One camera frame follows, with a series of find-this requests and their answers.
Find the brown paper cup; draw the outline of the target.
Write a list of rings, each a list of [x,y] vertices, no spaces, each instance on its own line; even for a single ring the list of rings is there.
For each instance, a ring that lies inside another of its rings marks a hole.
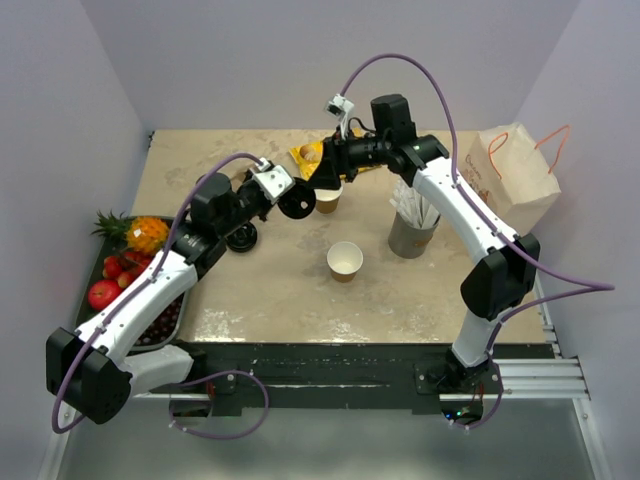
[[[338,207],[342,193],[342,187],[337,190],[316,189],[315,210],[321,214],[333,213]]]
[[[361,269],[364,256],[356,244],[341,241],[330,247],[326,260],[332,278],[340,283],[348,283]]]

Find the black coffee cup lid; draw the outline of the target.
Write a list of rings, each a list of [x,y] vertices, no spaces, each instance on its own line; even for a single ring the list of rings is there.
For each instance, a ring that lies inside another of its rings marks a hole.
[[[315,209],[315,192],[304,185],[295,185],[278,200],[277,205],[289,219],[305,219]]]

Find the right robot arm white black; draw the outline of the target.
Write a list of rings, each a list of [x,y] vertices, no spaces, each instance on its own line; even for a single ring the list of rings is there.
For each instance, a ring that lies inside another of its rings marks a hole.
[[[436,137],[418,134],[402,95],[372,100],[375,130],[363,137],[349,129],[353,108],[340,94],[327,102],[326,111],[339,124],[324,139],[321,161],[308,183],[336,190],[341,182],[354,181],[361,168],[384,165],[454,228],[474,263],[460,287],[467,311],[456,340],[424,378],[439,393],[469,392],[489,367],[499,323],[534,286],[536,268],[525,256],[539,256],[539,241],[519,235],[478,197]]]

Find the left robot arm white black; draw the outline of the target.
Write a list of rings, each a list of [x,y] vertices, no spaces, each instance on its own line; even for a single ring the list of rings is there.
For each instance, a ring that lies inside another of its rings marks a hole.
[[[191,289],[226,251],[227,237],[254,217],[265,217],[292,187],[272,167],[252,170],[238,190],[219,172],[204,175],[183,202],[169,238],[148,269],[117,299],[73,332],[47,339],[46,386],[54,394],[52,427],[63,404],[96,424],[111,420],[133,396],[176,384],[200,390],[207,368],[186,349],[168,345],[132,355],[131,348],[169,304]]]

